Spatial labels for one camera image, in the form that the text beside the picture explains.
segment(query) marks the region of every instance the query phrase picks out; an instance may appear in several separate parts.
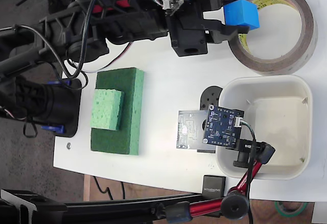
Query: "dark green sponge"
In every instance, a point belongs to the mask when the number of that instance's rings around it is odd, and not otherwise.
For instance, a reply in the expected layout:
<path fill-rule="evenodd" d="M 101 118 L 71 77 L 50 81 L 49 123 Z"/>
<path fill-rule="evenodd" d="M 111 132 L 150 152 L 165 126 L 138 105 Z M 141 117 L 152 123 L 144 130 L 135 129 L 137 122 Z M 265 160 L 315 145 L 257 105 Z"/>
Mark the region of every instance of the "dark green sponge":
<path fill-rule="evenodd" d="M 144 72 L 123 68 L 98 73 L 96 89 L 124 92 L 120 129 L 91 130 L 91 150 L 113 154 L 138 155 Z"/>

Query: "tape roll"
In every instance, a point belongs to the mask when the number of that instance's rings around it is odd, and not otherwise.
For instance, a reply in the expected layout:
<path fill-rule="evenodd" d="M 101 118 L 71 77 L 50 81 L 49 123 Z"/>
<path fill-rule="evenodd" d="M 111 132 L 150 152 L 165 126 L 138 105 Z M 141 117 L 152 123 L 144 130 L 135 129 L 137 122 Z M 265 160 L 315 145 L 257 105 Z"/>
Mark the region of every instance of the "tape roll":
<path fill-rule="evenodd" d="M 229 47 L 235 57 L 248 68 L 262 75 L 291 74 L 303 67 L 311 58 L 318 40 L 317 23 L 305 0 L 247 0 L 257 5 L 258 10 L 274 4 L 283 4 L 297 10 L 302 27 L 296 45 L 285 55 L 275 59 L 254 57 L 247 45 L 246 34 L 230 40 Z"/>

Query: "white plastic bin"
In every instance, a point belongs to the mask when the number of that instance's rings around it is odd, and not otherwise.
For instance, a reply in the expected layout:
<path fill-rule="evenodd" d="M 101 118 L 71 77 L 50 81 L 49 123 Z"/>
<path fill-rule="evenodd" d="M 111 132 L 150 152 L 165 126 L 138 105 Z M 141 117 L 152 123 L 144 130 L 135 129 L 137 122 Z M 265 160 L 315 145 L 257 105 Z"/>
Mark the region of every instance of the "white plastic bin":
<path fill-rule="evenodd" d="M 289 180 L 299 176 L 310 160 L 312 93 L 294 75 L 236 79 L 223 89 L 219 106 L 245 112 L 257 141 L 271 144 L 276 152 L 256 179 Z M 246 127 L 242 139 L 251 140 Z M 229 177 L 241 178 L 246 169 L 233 166 L 238 152 L 216 147 L 217 163 Z"/>

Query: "black mount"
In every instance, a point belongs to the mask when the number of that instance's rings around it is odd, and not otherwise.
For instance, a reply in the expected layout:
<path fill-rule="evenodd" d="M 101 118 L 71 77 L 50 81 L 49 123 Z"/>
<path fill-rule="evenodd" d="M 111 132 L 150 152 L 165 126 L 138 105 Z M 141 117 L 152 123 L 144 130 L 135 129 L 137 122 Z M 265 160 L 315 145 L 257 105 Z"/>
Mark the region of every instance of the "black mount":
<path fill-rule="evenodd" d="M 228 150 L 239 151 L 237 160 L 233 161 L 233 166 L 239 168 L 248 168 L 251 145 L 252 145 L 252 141 L 250 140 L 238 139 L 236 141 L 235 148 L 226 147 L 226 149 Z M 275 149 L 271 145 L 265 142 L 256 142 L 256 155 L 257 157 L 259 157 L 258 160 L 262 164 L 268 163 L 269 159 L 274 154 L 274 152 Z"/>
<path fill-rule="evenodd" d="M 79 80 L 72 80 L 69 83 L 74 89 L 81 87 Z M 76 134 L 81 90 L 67 89 L 59 82 L 40 85 L 21 76 L 6 84 L 6 89 L 2 87 L 0 90 L 3 104 L 1 118 L 41 125 L 45 130 L 54 131 L 55 136 L 73 137 Z M 11 111 L 14 118 L 9 116 L 5 109 Z"/>

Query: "articulated arm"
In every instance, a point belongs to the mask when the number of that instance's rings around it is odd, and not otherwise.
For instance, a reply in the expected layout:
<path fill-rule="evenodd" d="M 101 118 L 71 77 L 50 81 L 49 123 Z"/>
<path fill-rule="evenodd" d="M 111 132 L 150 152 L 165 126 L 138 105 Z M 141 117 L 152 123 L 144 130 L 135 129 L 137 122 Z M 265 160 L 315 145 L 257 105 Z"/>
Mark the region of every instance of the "articulated arm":
<path fill-rule="evenodd" d="M 267 143 L 261 144 L 252 170 L 252 180 L 263 164 L 267 164 L 275 149 Z M 224 198 L 208 200 L 197 203 L 181 202 L 165 208 L 168 223 L 191 221 L 193 217 L 221 211 L 228 219 L 241 219 L 249 210 L 250 200 L 245 196 L 248 172 L 243 175 L 237 186 L 229 189 Z"/>

